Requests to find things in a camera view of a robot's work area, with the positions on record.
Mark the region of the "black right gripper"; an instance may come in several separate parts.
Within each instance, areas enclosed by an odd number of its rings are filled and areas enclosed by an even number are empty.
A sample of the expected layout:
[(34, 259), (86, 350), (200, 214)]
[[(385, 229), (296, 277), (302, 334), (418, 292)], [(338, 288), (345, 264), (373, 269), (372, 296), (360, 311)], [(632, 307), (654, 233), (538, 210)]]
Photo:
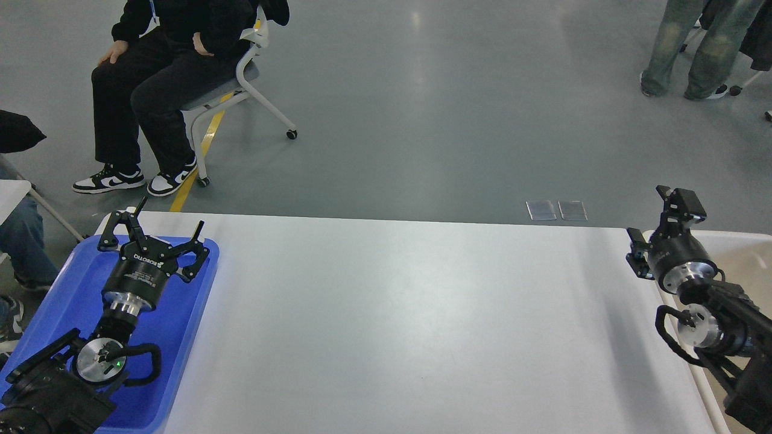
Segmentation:
[(663, 200), (656, 235), (648, 241), (637, 228), (626, 228), (630, 252), (625, 259), (636, 277), (655, 280), (666, 293), (690, 296), (718, 275), (716, 263), (690, 234), (707, 213), (693, 190), (657, 185), (656, 192)]

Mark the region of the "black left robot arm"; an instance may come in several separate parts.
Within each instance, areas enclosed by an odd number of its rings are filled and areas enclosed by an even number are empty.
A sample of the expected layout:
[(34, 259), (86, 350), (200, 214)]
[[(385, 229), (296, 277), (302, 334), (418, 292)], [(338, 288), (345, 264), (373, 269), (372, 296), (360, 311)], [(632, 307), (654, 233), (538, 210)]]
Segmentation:
[(218, 245), (112, 212), (77, 245), (2, 370), (3, 433), (152, 433), (176, 397)]

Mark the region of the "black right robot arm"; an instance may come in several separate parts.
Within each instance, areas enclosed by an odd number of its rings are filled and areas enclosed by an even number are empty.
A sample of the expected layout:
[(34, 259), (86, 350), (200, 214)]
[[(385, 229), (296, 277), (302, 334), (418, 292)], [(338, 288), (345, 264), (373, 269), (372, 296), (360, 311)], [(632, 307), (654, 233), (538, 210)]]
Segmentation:
[(707, 369), (726, 392), (725, 413), (756, 433), (771, 431), (771, 321), (726, 280), (691, 233), (706, 219), (693, 190), (658, 185), (659, 225), (648, 238), (627, 228), (626, 261), (639, 278), (678, 297), (683, 309), (661, 305), (654, 326), (685, 362)]

